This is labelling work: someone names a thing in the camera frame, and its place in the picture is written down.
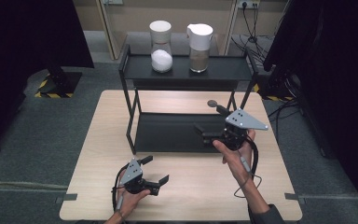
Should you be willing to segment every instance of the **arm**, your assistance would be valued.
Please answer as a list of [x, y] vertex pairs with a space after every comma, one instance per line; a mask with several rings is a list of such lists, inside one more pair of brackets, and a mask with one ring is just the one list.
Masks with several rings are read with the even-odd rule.
[[150, 194], [150, 190], [146, 189], [137, 194], [131, 194], [124, 188], [117, 190], [117, 196], [122, 197], [121, 205], [117, 206], [115, 213], [105, 222], [105, 224], [119, 224], [122, 223], [136, 208], [138, 202]]
[[[255, 139], [254, 130], [249, 130], [248, 135], [252, 140]], [[232, 151], [228, 149], [223, 143], [217, 140], [213, 141], [213, 145], [223, 154], [223, 163], [228, 164], [232, 175], [241, 186], [241, 190], [246, 197], [252, 214], [255, 217], [256, 223], [270, 223], [263, 221], [263, 217], [269, 214], [274, 215], [272, 217], [272, 219], [275, 220], [273, 223], [284, 223], [278, 210], [275, 207], [270, 207], [266, 203], [263, 196], [260, 194], [260, 191], [258, 191], [257, 187], [255, 186], [255, 182], [253, 181], [251, 175], [242, 165], [241, 157], [244, 157], [248, 164], [251, 164], [252, 149], [250, 144], [245, 142], [238, 151]]]

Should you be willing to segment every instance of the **yellow black hazard stripe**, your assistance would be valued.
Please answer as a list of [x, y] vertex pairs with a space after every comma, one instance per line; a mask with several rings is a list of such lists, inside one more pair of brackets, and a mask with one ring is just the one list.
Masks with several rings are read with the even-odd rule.
[[271, 101], [290, 101], [293, 99], [293, 96], [284, 96], [284, 97], [278, 97], [278, 96], [273, 96], [273, 95], [262, 95], [260, 94], [260, 88], [258, 87], [257, 84], [254, 85], [254, 90], [255, 92], [259, 93], [259, 95], [264, 99], [264, 100], [271, 100]]
[[50, 74], [48, 74], [37, 90], [37, 93], [34, 95], [35, 97], [46, 97], [46, 98], [71, 98], [74, 93], [73, 92], [57, 92], [55, 88], [55, 84], [50, 78]]

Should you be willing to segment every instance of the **wooden table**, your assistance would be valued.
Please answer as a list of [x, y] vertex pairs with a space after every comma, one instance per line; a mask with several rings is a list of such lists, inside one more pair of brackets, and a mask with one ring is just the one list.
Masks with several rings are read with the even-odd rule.
[[[142, 109], [148, 112], [216, 113], [206, 105], [210, 99], [225, 105], [229, 92], [140, 91]], [[237, 102], [242, 93], [236, 93]], [[266, 123], [261, 98], [251, 93], [245, 110]], [[75, 201], [64, 201], [60, 217], [64, 220], [107, 220], [113, 214], [111, 189], [118, 170], [134, 156], [125, 136], [129, 121], [123, 91], [104, 91], [95, 110], [67, 194], [77, 194]], [[136, 135], [137, 120], [132, 134]], [[256, 131], [259, 150], [257, 174], [263, 177], [259, 190], [268, 203], [279, 208], [283, 219], [300, 220], [302, 213], [296, 200], [274, 133]], [[165, 175], [170, 181], [161, 187], [159, 196], [141, 200], [128, 217], [136, 221], [230, 221], [249, 220], [245, 199], [233, 196], [238, 188], [219, 153], [138, 152], [142, 159], [154, 160], [143, 165], [143, 178], [157, 182]]]

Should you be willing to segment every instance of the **power outlet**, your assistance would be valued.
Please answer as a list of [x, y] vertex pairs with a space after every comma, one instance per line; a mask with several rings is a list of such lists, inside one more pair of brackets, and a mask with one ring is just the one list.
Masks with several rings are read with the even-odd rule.
[[246, 2], [246, 9], [255, 9], [260, 6], [260, 0], [240, 0], [238, 2], [238, 8], [243, 8], [243, 2]]

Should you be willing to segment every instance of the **white lid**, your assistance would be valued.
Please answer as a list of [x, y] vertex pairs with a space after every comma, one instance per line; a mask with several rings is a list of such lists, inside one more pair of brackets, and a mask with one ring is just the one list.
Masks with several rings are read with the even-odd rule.
[[168, 43], [171, 40], [171, 24], [167, 21], [153, 21], [149, 25], [154, 43]]
[[190, 47], [196, 50], [207, 50], [211, 46], [213, 28], [207, 24], [189, 24], [187, 34], [190, 38]]

